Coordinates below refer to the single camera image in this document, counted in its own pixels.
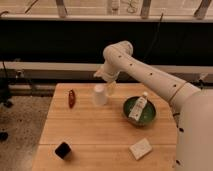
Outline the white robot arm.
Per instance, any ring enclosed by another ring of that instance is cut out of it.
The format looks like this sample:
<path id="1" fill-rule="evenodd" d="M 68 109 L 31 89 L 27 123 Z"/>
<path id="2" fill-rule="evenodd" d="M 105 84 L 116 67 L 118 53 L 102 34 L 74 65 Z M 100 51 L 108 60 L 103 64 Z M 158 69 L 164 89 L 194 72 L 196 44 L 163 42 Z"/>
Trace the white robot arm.
<path id="1" fill-rule="evenodd" d="M 200 89 L 132 54 L 129 41 L 106 46 L 94 76 L 111 83 L 124 71 L 164 99 L 179 115 L 175 171 L 213 171 L 213 89 Z"/>

